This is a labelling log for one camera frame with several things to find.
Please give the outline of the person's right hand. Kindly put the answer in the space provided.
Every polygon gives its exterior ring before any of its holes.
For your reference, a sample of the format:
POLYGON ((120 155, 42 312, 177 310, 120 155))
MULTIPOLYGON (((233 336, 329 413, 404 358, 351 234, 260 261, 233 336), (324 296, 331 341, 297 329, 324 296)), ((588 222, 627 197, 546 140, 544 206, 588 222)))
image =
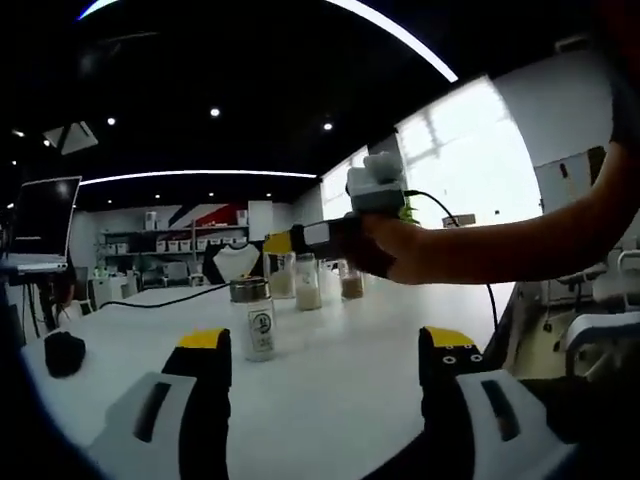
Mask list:
POLYGON ((346 259, 360 271, 398 284, 424 282, 420 248, 424 231, 400 219, 367 214, 343 245, 346 259))

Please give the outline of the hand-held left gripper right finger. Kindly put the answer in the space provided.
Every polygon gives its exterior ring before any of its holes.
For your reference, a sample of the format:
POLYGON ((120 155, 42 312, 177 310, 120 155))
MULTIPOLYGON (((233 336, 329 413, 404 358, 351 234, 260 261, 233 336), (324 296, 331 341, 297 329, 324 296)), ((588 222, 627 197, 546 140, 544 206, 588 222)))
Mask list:
POLYGON ((573 456, 545 406, 505 370, 489 371, 466 335, 418 334, 427 471, 439 479, 552 479, 573 456))

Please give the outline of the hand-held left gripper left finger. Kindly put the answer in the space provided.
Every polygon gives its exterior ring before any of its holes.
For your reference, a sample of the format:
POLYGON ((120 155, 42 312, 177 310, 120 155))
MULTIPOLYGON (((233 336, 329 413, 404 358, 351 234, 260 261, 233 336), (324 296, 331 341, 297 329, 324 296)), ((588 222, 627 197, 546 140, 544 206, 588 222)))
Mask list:
POLYGON ((196 330, 106 412, 89 454, 106 479, 227 479, 230 331, 196 330))

